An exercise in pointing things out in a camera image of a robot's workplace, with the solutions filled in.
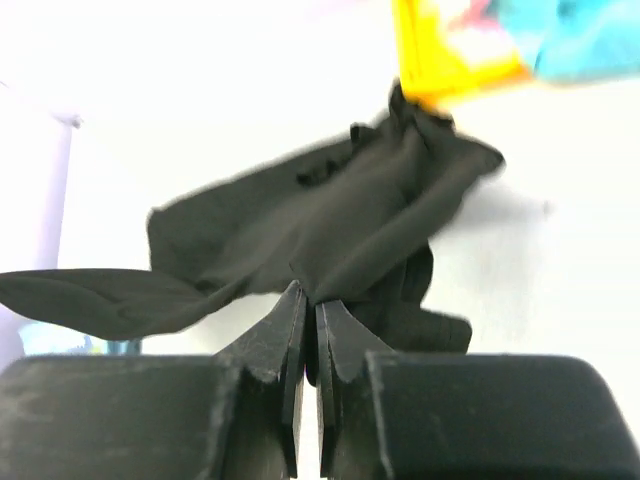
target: white background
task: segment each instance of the white background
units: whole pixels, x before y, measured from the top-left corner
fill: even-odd
[[[61,267],[146,268],[152,206],[370,119],[397,72],[388,0],[74,2],[13,4],[22,24],[0,17],[0,37],[12,36],[0,44],[16,46],[0,51],[6,78],[87,120],[73,140]],[[507,169],[434,240],[424,302],[468,316],[474,352],[591,361],[636,435],[639,109],[637,79],[454,107]],[[145,351],[215,352],[274,300],[236,302]],[[314,409],[307,397],[303,479],[317,478]]]

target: yellow tray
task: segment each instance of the yellow tray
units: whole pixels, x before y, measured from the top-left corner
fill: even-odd
[[[405,96],[434,106],[467,98],[479,90],[512,83],[530,74],[515,46],[483,60],[456,50],[443,29],[436,0],[392,0],[400,83]]]

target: folded fabric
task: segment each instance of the folded fabric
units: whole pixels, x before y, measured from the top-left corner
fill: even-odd
[[[0,303],[128,340],[180,331],[237,298],[297,280],[314,304],[340,299],[357,313],[376,303],[384,318],[363,306],[361,321],[398,337],[389,328],[398,316],[405,326],[449,322],[419,308],[433,271],[428,240],[502,163],[495,149],[457,135],[450,118],[407,102],[396,86],[389,115],[374,127],[354,125],[340,141],[154,211],[152,271],[0,274]],[[405,340],[395,343],[411,344]]]
[[[640,70],[638,0],[492,0],[523,61],[551,81]]]

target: white table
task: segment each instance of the white table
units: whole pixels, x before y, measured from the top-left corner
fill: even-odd
[[[231,37],[240,28],[233,12],[223,33],[194,28],[157,48],[147,37],[147,70],[134,61],[141,40],[113,39],[120,43],[109,47],[107,60],[121,70],[101,70],[110,82],[94,79],[95,91],[84,91],[94,118],[87,116],[74,138],[61,267],[146,268],[152,206],[344,131],[384,107],[396,71],[386,0],[334,6],[303,24],[295,23],[300,12],[273,15],[278,5],[269,3],[268,22],[251,24],[260,42],[250,46],[241,43],[248,35]],[[150,33],[154,41],[160,30]],[[171,68],[162,71],[163,64]],[[207,73],[212,66],[216,73]],[[117,79],[131,69],[133,86],[125,88]],[[434,240],[425,306],[467,315],[473,352],[592,362],[640,436],[639,110],[639,79],[530,85],[454,107],[460,128],[500,148],[507,169],[469,195]],[[148,339],[144,349],[215,352],[274,301],[244,299],[186,332]],[[308,399],[302,479],[317,478],[314,409]]]

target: yellow container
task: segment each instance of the yellow container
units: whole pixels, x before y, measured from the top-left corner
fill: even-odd
[[[400,83],[408,99],[434,106],[530,77],[497,22],[496,28],[464,26],[473,2],[392,0]]]

